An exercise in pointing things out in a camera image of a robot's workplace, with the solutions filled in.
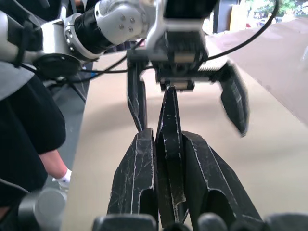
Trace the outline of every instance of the tan tabletop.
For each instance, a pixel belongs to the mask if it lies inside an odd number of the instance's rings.
[[[96,68],[104,69],[123,55],[103,56]],[[126,69],[126,63],[118,69]],[[178,94],[182,130],[200,134],[229,163],[261,216],[307,211],[308,129],[250,75],[241,74],[251,108],[246,137],[241,139],[225,116],[217,84],[197,84],[194,92]],[[163,93],[153,71],[143,77],[149,127],[156,131]],[[63,231],[90,231],[93,220],[106,214],[114,172],[136,132],[127,106],[126,75],[92,81]]]

